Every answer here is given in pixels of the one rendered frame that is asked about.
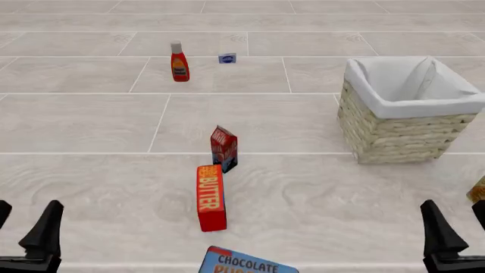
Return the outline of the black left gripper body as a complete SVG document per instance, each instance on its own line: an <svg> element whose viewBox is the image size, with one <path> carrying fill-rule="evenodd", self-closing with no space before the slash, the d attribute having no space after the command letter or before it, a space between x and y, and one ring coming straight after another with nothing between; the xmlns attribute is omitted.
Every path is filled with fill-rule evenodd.
<svg viewBox="0 0 485 273"><path fill-rule="evenodd" d="M0 273L57 273L61 259L49 255L44 259L24 256L0 256Z"/></svg>

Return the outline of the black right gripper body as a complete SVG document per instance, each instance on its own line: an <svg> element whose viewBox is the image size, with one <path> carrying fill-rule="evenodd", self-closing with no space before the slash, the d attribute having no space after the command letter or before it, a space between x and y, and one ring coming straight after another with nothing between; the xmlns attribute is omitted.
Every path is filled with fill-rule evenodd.
<svg viewBox="0 0 485 273"><path fill-rule="evenodd" d="M428 273L485 273L485 256L457 256L444 259L431 254L423 259Z"/></svg>

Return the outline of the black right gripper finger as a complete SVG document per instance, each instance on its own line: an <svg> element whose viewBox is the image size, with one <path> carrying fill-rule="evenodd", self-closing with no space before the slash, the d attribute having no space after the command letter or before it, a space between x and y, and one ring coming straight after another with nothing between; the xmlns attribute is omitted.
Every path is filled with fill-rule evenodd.
<svg viewBox="0 0 485 273"><path fill-rule="evenodd" d="M485 229L485 201L477 201L471 208L481 227Z"/></svg>
<svg viewBox="0 0 485 273"><path fill-rule="evenodd" d="M450 226L432 199L423 202L420 209L424 223L424 256L434 254L440 259L458 259L468 244Z"/></svg>

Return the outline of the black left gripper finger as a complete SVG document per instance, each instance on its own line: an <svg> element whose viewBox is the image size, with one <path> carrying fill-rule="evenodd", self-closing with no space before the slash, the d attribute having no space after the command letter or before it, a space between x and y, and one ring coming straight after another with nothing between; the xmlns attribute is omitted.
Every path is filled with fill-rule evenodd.
<svg viewBox="0 0 485 273"><path fill-rule="evenodd" d="M6 220L8 219L12 210L12 206L8 202L0 199L0 229L2 229Z"/></svg>
<svg viewBox="0 0 485 273"><path fill-rule="evenodd" d="M25 249L26 259L61 256L60 227L63 211L64 206L57 200L52 200L45 207L33 228L19 241L19 245Z"/></svg>

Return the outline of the wicker basket with white liner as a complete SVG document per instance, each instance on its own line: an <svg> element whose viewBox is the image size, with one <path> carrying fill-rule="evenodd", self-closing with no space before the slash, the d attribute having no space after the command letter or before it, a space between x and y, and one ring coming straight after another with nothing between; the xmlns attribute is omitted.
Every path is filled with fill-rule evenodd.
<svg viewBox="0 0 485 273"><path fill-rule="evenodd" d="M439 158L485 93L431 56L349 58L337 118L360 164Z"/></svg>

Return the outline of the red milk carton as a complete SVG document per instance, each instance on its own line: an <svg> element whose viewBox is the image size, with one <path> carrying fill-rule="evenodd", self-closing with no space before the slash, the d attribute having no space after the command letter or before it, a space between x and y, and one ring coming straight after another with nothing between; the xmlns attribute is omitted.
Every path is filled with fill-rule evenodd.
<svg viewBox="0 0 485 273"><path fill-rule="evenodd" d="M237 137L230 131L217 125L211 135L210 143L213 164L221 165L224 174L238 165Z"/></svg>

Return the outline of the yellow brown food box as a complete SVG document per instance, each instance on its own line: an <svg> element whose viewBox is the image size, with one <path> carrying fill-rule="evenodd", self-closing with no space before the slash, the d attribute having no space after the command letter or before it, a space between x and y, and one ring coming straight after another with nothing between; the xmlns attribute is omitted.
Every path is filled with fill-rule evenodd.
<svg viewBox="0 0 485 273"><path fill-rule="evenodd" d="M473 204L485 200L485 175L468 191L467 198Z"/></svg>

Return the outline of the red butter box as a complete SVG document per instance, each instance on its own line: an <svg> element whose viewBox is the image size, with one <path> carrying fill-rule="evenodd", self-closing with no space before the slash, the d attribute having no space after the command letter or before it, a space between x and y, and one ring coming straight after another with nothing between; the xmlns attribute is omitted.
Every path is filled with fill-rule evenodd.
<svg viewBox="0 0 485 273"><path fill-rule="evenodd" d="M203 165L197 168L196 205L203 232L227 229L221 165Z"/></svg>

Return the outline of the blue chocolate pudding box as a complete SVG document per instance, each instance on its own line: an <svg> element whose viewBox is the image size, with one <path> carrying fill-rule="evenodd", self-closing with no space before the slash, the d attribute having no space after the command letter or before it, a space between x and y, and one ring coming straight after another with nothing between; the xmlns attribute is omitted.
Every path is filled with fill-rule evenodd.
<svg viewBox="0 0 485 273"><path fill-rule="evenodd" d="M288 265L218 246L207 249L198 273L300 273Z"/></svg>

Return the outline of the red ketchup bottle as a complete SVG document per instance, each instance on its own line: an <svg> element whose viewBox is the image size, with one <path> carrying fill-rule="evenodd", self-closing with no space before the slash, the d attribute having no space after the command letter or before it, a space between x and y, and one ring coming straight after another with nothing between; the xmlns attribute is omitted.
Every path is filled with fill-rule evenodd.
<svg viewBox="0 0 485 273"><path fill-rule="evenodd" d="M190 79L189 65L180 41L171 42L171 72L176 82L187 82Z"/></svg>

